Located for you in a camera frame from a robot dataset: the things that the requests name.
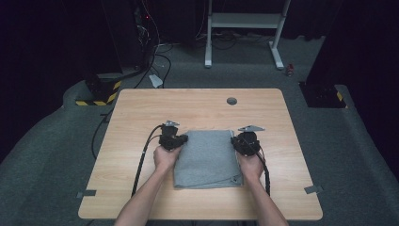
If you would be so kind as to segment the black base with yellow stripes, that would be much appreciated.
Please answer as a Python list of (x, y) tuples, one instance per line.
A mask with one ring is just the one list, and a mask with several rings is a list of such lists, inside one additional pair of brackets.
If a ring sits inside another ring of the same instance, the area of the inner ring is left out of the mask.
[(347, 108), (342, 94), (334, 87), (300, 82), (299, 87), (308, 107)]
[(120, 80), (105, 80), (103, 81), (97, 75), (85, 80), (85, 85), (91, 93), (88, 99), (76, 99), (75, 104), (79, 106), (89, 105), (111, 105), (116, 99), (118, 90), (121, 85)]

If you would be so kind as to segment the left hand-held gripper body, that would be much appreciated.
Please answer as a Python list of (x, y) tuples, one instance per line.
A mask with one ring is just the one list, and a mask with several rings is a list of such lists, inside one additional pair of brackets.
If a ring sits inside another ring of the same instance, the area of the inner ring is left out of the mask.
[(178, 123), (174, 121), (166, 121), (161, 126), (162, 134), (159, 139), (159, 144), (166, 150), (172, 150), (178, 147), (179, 140), (176, 138)]

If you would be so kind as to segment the grey shorts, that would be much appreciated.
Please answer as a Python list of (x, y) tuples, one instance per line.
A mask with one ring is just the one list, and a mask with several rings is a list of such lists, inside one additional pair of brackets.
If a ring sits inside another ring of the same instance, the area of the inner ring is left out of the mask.
[(191, 130), (174, 168), (174, 186), (183, 189), (238, 187), (242, 172), (231, 130)]

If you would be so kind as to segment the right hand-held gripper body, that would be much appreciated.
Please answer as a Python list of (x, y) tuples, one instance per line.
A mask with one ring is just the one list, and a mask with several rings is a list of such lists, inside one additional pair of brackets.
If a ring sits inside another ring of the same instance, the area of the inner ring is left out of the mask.
[(242, 152), (241, 155), (244, 156), (252, 156), (259, 152), (261, 149), (260, 141), (257, 137), (257, 132), (263, 131), (262, 127), (255, 125), (248, 125), (242, 128), (239, 128), (240, 134), (237, 136), (241, 138), (241, 147)]

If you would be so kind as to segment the person's left hand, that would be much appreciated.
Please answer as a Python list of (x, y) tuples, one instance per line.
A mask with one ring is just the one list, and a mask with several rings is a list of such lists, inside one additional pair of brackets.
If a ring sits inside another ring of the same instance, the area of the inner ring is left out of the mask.
[(164, 147), (158, 146), (153, 152), (155, 170), (162, 172), (170, 171), (174, 167), (181, 150), (182, 148), (178, 147), (168, 151)]

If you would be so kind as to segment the person's right hand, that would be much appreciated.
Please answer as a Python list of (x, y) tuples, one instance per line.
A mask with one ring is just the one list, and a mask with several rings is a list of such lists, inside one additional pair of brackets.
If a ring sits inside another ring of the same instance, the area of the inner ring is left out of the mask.
[(263, 164), (258, 156), (236, 154), (240, 170), (248, 183), (259, 182), (263, 174)]

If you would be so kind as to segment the white metal stand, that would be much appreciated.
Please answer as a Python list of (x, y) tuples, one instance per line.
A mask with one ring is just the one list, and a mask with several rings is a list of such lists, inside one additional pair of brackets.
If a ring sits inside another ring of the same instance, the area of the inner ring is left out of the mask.
[(287, 18), (291, 0), (284, 0), (281, 13), (224, 13), (213, 12), (213, 0), (208, 0), (207, 12), (207, 40), (204, 55), (204, 67), (212, 67), (212, 29), (213, 28), (257, 28), (275, 29), (275, 36), (268, 46), (278, 70), (284, 69), (284, 64), (279, 54), (278, 44), (282, 29)]

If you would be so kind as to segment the grey paper scrap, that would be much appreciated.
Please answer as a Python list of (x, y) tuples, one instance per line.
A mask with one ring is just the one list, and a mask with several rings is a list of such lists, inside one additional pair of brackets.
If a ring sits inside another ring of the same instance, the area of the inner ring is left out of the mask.
[(159, 88), (160, 86), (163, 85), (163, 80), (159, 76), (157, 76), (156, 74), (151, 74), (150, 75), (150, 80), (151, 80), (152, 86), (154, 88)]

